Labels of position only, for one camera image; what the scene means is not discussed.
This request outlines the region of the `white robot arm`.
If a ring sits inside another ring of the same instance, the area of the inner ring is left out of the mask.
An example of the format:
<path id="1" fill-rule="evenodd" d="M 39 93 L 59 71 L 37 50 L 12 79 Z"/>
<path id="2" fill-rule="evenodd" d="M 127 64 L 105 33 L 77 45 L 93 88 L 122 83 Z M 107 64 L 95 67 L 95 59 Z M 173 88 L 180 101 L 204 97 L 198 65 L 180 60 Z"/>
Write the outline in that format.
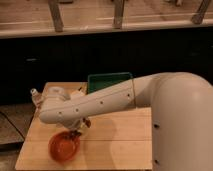
<path id="1" fill-rule="evenodd" d="M 213 84 L 189 72 L 137 77 L 70 97 L 52 88 L 39 119 L 71 130 L 86 117 L 150 110 L 153 171 L 213 171 Z"/>

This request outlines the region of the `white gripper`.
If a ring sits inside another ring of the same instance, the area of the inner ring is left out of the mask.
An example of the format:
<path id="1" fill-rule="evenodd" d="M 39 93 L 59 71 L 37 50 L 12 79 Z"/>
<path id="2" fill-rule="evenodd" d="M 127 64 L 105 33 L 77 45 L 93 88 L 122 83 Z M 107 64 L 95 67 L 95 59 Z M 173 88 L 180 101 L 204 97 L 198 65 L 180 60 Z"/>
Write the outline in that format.
<path id="1" fill-rule="evenodd" d="M 80 118 L 62 122 L 62 125 L 71 131 L 82 131 L 87 126 L 87 119 Z"/>

